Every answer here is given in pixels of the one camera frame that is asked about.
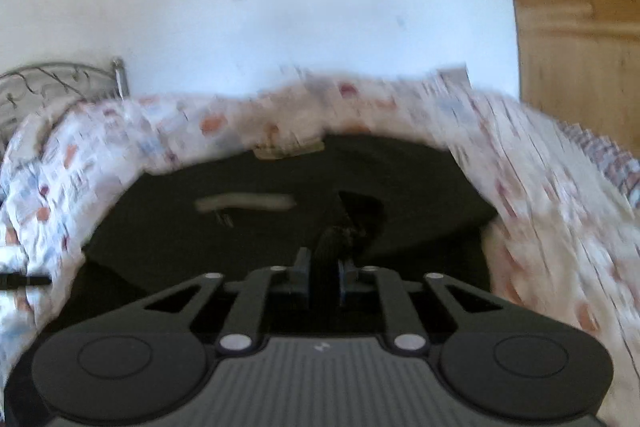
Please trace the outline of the metal ornate bed headboard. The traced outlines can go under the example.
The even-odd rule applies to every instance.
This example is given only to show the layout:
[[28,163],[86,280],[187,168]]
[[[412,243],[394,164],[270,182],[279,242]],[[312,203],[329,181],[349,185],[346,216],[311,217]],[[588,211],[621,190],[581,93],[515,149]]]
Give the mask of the metal ornate bed headboard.
[[101,101],[128,98],[124,61],[114,58],[107,69],[73,62],[24,65],[1,74],[1,145],[9,143],[22,120],[59,98]]

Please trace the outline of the striped bed sheet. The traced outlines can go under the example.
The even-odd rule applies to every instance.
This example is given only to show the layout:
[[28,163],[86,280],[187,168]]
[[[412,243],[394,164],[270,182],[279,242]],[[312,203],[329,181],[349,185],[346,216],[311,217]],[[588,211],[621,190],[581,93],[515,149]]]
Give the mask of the striped bed sheet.
[[620,147],[613,139],[597,134],[580,124],[560,121],[560,129],[574,142],[608,181],[618,188],[630,205],[639,208],[640,165],[629,150]]

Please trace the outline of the black t-shirt with print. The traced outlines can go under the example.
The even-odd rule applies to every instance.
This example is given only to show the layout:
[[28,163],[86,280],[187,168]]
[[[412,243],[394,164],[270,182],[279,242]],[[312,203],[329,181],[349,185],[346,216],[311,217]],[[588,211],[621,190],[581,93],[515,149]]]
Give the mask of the black t-shirt with print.
[[246,152],[137,179],[82,245],[86,260],[55,333],[206,272],[230,281],[292,265],[329,227],[356,233],[346,255],[407,281],[439,272],[480,289],[482,236],[496,217],[446,150],[365,134],[262,160]]

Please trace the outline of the patterned circle print duvet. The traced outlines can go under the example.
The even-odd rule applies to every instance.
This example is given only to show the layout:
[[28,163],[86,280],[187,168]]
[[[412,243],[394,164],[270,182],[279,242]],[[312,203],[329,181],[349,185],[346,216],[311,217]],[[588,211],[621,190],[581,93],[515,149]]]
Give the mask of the patterned circle print duvet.
[[638,205],[551,118],[434,74],[307,75],[254,98],[67,95],[31,109],[1,153],[1,265],[48,273],[53,284],[2,295],[2,373],[60,313],[82,245],[143,173],[241,150],[291,157],[329,131],[449,150],[498,211],[483,241],[492,289],[599,339],[614,362],[600,415],[638,424]]

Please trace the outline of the wooden wardrobe door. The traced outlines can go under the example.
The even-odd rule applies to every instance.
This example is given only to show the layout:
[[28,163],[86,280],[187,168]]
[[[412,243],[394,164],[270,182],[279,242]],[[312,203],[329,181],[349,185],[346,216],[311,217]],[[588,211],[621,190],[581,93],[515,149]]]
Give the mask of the wooden wardrobe door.
[[521,98],[639,150],[639,0],[514,0]]

